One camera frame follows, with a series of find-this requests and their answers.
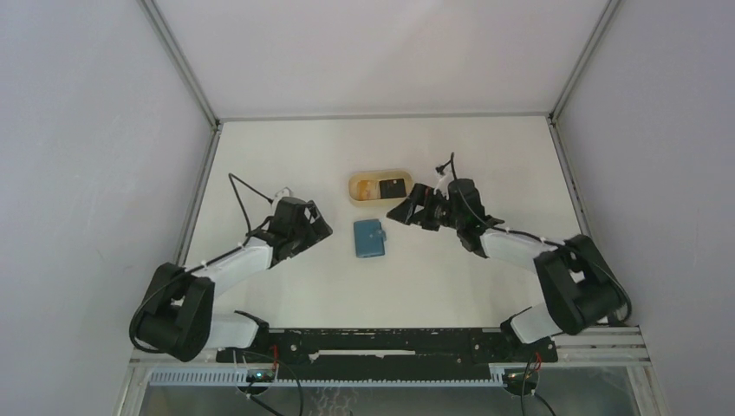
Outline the blue leather card holder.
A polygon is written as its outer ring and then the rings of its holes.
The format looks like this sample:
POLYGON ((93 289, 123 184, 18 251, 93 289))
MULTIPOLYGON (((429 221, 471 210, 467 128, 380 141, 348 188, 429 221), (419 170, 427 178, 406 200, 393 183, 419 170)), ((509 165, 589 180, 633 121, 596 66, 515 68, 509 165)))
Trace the blue leather card holder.
POLYGON ((355 221, 353 231, 357 258, 383 257, 386 254, 386 233, 379 219, 355 221))

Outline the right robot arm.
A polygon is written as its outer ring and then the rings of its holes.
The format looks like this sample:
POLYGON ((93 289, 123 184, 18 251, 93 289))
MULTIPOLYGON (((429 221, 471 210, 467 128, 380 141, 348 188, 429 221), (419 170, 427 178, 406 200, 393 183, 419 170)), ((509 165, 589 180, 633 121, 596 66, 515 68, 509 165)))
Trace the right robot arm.
POLYGON ((543 338, 577 335, 619 310, 632 314, 627 291, 589 236, 555 242, 508 228, 486 213, 471 179, 454 179, 445 192, 416 184, 387 217, 428 231, 451 228, 467 251, 537 276, 543 301, 501 325, 502 352, 511 360, 524 360, 543 338))

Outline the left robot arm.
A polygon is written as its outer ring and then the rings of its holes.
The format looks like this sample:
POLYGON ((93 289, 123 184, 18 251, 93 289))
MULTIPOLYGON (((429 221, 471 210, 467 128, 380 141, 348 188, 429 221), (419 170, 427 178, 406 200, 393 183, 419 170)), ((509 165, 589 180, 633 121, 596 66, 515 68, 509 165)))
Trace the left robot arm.
POLYGON ((267 323, 243 311, 217 313, 214 303, 229 289, 291 259, 333 233, 315 202, 284 197, 272 215, 242 243, 190 269, 163 263, 128 328, 133 346, 188 362, 205 349, 237 348, 250 361, 270 352, 267 323))

